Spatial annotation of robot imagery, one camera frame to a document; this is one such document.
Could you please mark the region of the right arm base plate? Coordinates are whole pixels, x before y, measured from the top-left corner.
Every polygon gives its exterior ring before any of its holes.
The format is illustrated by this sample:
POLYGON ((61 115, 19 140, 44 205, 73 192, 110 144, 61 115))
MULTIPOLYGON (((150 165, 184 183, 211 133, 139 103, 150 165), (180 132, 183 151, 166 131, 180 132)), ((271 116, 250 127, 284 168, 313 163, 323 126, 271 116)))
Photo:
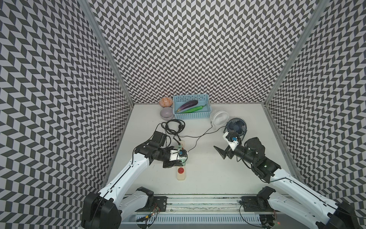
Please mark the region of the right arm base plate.
POLYGON ((239 203, 243 206, 244 212, 273 212, 268 201, 257 196, 242 196, 239 203))

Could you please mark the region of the green adapter of blue fan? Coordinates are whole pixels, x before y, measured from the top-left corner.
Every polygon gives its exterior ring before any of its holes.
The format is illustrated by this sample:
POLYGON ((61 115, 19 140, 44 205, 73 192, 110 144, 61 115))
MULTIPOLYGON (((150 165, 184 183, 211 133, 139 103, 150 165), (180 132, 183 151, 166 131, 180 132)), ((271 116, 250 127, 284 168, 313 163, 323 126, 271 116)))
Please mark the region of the green adapter of blue fan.
POLYGON ((181 164, 181 166, 185 166, 186 161, 187 161, 187 158, 182 159, 182 160, 181 160, 181 163, 180 163, 180 164, 181 164))

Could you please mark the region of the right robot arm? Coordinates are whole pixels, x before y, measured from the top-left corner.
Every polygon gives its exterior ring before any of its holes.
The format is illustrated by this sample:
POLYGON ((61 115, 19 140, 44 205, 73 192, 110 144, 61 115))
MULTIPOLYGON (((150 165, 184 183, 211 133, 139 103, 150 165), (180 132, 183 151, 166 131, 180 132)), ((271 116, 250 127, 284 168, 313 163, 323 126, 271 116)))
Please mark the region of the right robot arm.
POLYGON ((273 210, 282 212, 310 229, 359 229, 359 217, 346 201, 338 203, 312 190, 265 156, 258 137, 242 143, 237 133, 225 132, 228 147, 215 149, 222 158, 236 156, 267 186, 257 194, 273 210))

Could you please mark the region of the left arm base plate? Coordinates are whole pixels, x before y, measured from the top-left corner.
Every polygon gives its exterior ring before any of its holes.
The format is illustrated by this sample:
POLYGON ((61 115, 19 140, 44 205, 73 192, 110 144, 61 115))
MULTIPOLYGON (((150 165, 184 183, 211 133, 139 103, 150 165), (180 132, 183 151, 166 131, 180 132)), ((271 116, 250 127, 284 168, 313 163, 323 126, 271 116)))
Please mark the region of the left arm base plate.
POLYGON ((153 196, 149 197, 147 203, 144 208, 140 209, 140 211, 153 211, 154 209, 158 209, 159 212, 165 212, 167 207, 167 196, 153 196))

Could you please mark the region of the beige red power strip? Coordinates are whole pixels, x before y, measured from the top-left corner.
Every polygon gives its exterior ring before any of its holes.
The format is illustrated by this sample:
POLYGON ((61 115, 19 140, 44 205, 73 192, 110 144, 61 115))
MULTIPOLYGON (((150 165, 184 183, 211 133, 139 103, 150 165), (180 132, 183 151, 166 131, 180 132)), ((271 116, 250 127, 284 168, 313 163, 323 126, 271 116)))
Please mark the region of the beige red power strip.
MULTIPOLYGON (((179 144, 183 145, 183 148, 185 148, 185 142, 183 140, 179 141, 179 144)), ((185 166, 183 167, 179 167, 177 169, 177 180, 178 181, 183 181, 186 178, 186 174, 185 174, 185 166)))

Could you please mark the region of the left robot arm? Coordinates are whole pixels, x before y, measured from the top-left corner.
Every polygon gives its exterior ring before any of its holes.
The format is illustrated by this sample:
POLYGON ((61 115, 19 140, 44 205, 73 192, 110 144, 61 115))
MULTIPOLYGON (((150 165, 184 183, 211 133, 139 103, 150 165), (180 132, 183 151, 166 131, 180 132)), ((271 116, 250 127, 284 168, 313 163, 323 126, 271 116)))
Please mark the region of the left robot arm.
POLYGON ((155 131, 150 139, 138 145, 132 159, 104 188, 89 193, 83 202, 81 226, 84 229, 118 229, 121 222, 133 213, 149 212, 138 219, 147 222, 153 216, 166 211, 167 197, 156 197, 154 192, 140 187, 133 194, 127 191, 136 179, 156 160, 165 169, 183 167, 188 159, 181 142, 178 147, 164 147, 167 135, 155 131))

